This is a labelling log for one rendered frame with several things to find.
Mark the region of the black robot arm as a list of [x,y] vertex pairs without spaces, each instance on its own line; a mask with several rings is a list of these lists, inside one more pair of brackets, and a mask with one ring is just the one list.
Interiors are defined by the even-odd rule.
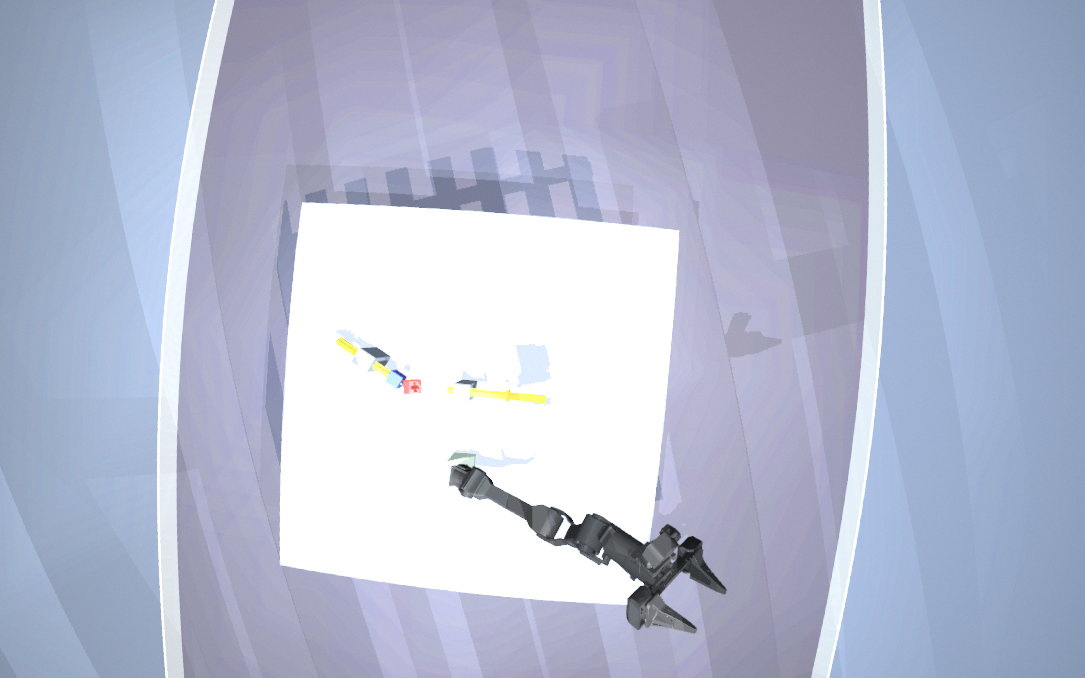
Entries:
[[[624,532],[612,521],[603,519],[603,515],[595,512],[593,514],[587,513],[582,524],[576,525],[571,515],[554,506],[528,506],[511,492],[494,487],[493,481],[482,468],[471,468],[469,464],[450,466],[449,477],[449,487],[457,487],[457,491],[464,499],[465,497],[467,499],[473,499],[473,497],[478,500],[489,499],[496,506],[501,506],[509,512],[528,521],[529,529],[534,530],[535,536],[540,537],[544,542],[552,543],[552,546],[571,546],[577,549],[582,557],[590,559],[600,566],[601,564],[608,566],[609,560],[613,560],[615,564],[620,564],[620,568],[625,570],[624,561],[627,552],[630,552],[631,547],[636,543],[641,543],[630,533]],[[569,530],[564,538],[556,538],[556,532],[559,530],[562,520],[564,520],[562,515],[565,515],[569,521]],[[674,549],[679,547],[677,542],[680,540],[679,530],[674,529],[668,524],[662,527],[659,533],[660,536],[656,540],[648,543],[644,552],[636,553],[636,557],[640,559],[640,565],[647,574],[652,576],[652,579],[655,573],[650,568],[656,572],[656,567],[666,558],[672,558],[674,561],[676,559]],[[602,548],[601,558],[603,560],[596,557],[600,554]],[[627,572],[627,574],[630,573]]]

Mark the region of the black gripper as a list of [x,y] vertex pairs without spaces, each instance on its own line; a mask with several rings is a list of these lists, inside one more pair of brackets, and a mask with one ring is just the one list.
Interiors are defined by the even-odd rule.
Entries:
[[[658,626],[658,627],[668,627],[668,629],[680,630],[682,632],[695,634],[697,627],[692,625],[691,621],[680,617],[678,612],[673,611],[668,607],[664,601],[661,599],[661,592],[664,592],[668,584],[674,580],[682,571],[684,574],[690,573],[690,579],[695,580],[702,585],[709,586],[715,592],[722,592],[726,594],[725,586],[723,583],[712,573],[711,568],[706,565],[705,559],[703,559],[702,541],[694,536],[686,537],[682,546],[678,547],[678,552],[676,560],[673,564],[671,558],[666,558],[656,567],[656,572],[650,568],[654,574],[652,576],[646,573],[646,570],[640,565],[640,559],[636,557],[638,552],[644,552],[646,543],[636,543],[631,547],[630,552],[627,552],[627,557],[624,561],[624,568],[630,573],[629,579],[640,580],[646,585],[638,586],[635,589],[634,594],[627,597],[626,606],[626,617],[629,624],[635,627],[635,629],[640,630],[641,627],[646,625]],[[649,586],[649,588],[648,588]]]

